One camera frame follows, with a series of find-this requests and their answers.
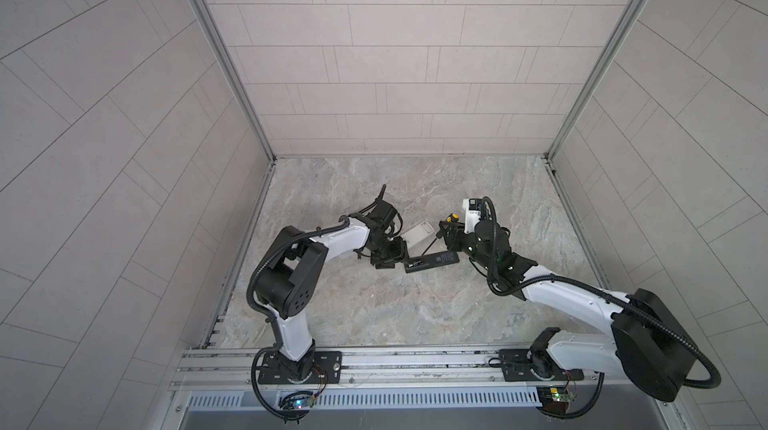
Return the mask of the black remote control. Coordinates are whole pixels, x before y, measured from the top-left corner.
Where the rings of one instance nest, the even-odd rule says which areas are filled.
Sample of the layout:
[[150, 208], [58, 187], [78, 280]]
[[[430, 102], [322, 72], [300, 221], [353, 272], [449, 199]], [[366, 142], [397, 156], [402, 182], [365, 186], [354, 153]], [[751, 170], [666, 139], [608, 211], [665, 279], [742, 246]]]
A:
[[458, 253], [445, 250], [415, 257], [409, 257], [403, 261], [406, 273], [414, 273], [432, 268], [438, 268], [459, 262]]

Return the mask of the white remote control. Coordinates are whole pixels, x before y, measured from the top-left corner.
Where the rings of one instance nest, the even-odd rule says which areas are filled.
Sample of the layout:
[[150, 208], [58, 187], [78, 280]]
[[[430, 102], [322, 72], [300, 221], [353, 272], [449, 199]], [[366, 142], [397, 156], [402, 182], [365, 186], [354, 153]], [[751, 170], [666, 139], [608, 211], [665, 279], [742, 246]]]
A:
[[435, 232], [436, 230], [430, 222], [422, 221], [416, 224], [416, 226], [410, 228], [410, 230], [402, 233], [401, 237], [406, 243], [407, 248], [411, 249], [412, 247], [418, 245], [420, 242], [432, 238]]

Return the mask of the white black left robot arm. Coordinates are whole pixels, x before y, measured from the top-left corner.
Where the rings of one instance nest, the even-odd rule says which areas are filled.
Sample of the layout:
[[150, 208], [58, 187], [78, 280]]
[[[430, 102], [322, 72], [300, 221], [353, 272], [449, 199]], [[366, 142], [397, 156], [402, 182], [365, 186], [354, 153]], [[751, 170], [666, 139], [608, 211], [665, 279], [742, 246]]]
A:
[[400, 236], [403, 220], [381, 196], [339, 223], [303, 231], [286, 226], [253, 270], [246, 287], [248, 306], [264, 314], [274, 337], [278, 368], [294, 382], [313, 371], [315, 340], [305, 307], [324, 264], [344, 253], [366, 254], [375, 268], [392, 268], [408, 257]]

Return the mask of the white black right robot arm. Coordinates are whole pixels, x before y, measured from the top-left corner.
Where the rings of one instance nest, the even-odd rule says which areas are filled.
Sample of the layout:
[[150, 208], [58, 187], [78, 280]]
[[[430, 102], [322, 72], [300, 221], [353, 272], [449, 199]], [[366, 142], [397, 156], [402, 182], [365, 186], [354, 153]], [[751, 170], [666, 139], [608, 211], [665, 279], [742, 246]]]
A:
[[511, 250], [507, 231], [481, 220], [468, 232], [449, 218], [439, 224], [439, 238], [485, 270], [497, 296], [539, 303], [587, 323], [592, 334], [548, 327], [531, 344], [532, 374], [552, 380], [567, 372], [593, 371], [628, 378], [656, 400], [671, 402], [701, 353], [666, 305], [654, 293], [608, 291], [558, 275]]

